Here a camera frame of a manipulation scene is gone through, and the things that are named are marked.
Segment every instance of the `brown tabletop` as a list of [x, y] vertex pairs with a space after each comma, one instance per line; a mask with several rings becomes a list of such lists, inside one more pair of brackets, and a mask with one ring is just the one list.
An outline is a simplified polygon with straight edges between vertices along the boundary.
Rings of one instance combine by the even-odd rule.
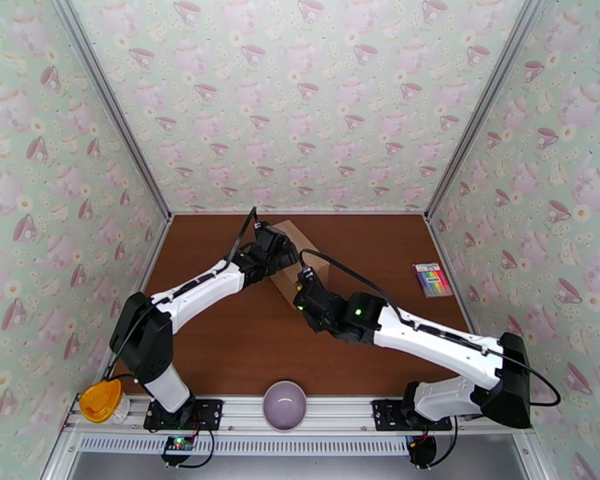
[[[290, 219], [321, 251], [368, 277], [398, 306], [466, 330], [454, 297], [425, 299], [411, 265], [439, 261], [419, 216], [265, 215]], [[209, 269], [231, 247], [244, 216], [178, 216], [151, 275], [148, 294], [167, 290]], [[249, 230], [244, 242], [253, 239]], [[345, 298], [364, 290], [331, 267], [330, 290]], [[378, 346], [348, 345], [315, 334], [266, 279], [229, 296], [188, 322], [174, 337], [174, 364], [195, 394], [263, 394], [277, 380], [307, 394], [402, 395], [410, 381], [454, 374], [430, 362]], [[129, 392], [139, 392], [126, 386]]]

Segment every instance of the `cardboard box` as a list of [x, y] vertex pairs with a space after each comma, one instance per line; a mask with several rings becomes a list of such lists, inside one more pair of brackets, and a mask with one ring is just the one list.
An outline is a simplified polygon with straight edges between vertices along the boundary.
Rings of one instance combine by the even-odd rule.
[[[290, 220], [285, 220], [284, 222], [274, 226], [277, 229], [282, 230], [289, 237], [289, 239], [295, 244], [298, 252], [300, 252], [302, 249], [318, 250]], [[304, 254], [302, 258], [308, 266], [314, 268], [315, 273], [320, 277], [322, 283], [327, 286], [329, 279], [329, 263], [323, 261], [315, 255]], [[285, 297], [291, 306], [294, 305], [294, 298], [298, 293], [298, 290], [296, 289], [296, 282], [298, 281], [298, 273], [301, 270], [302, 266], [300, 265], [300, 262], [296, 262], [292, 266], [280, 270], [275, 275], [270, 277], [271, 281], [273, 281], [278, 290], [282, 293], [282, 296]]]

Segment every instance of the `vent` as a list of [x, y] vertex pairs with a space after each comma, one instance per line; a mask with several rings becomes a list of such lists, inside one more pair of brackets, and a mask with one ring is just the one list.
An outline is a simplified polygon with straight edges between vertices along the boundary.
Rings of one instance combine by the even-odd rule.
[[[168, 436], [151, 434], [85, 434], [80, 451], [89, 453], [161, 454]], [[211, 440], [200, 438], [194, 453], [208, 453]], [[218, 456], [406, 456], [405, 439], [382, 438], [276, 438], [244, 436], [216, 438]]]

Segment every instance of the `floral wallpaper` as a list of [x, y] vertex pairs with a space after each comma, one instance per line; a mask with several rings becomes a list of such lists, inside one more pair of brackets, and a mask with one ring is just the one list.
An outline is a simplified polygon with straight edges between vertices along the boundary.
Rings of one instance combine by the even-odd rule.
[[600, 0], [550, 0], [434, 224], [481, 332], [562, 392], [533, 411], [560, 478], [600, 479]]
[[0, 478], [37, 478], [162, 224], [47, 0], [0, 0]]
[[524, 0], [73, 0], [173, 211], [422, 211]]

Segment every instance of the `purple bowl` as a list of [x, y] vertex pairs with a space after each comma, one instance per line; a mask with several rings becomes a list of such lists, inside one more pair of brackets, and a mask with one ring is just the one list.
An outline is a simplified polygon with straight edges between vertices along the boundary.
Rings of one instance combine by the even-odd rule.
[[295, 382], [276, 382], [262, 401], [262, 412], [271, 429], [281, 433], [293, 431], [306, 416], [306, 395]]

